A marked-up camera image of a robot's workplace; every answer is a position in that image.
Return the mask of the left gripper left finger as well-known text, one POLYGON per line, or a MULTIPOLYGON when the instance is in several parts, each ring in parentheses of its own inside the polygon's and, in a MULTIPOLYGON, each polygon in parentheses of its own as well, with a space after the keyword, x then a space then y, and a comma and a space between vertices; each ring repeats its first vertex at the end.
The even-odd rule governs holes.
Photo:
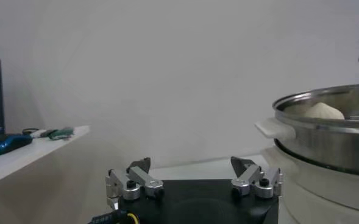
POLYGON ((163 181, 150 176, 150 168, 151 159, 143 158, 131 162, 126 170, 109 170, 105 178, 107 197, 134 201, 143 189, 147 197, 160 199, 165 193, 163 181))

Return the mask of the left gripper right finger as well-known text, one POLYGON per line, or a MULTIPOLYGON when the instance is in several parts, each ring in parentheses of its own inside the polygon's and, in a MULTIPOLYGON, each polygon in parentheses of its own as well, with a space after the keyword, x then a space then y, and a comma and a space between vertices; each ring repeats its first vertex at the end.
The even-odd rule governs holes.
POLYGON ((230 159, 236 178, 231 180, 232 194, 243 198, 251 193, 258 198, 270 199, 282 195, 283 173, 280 168, 271 167, 264 171, 250 159, 232 156, 230 159))

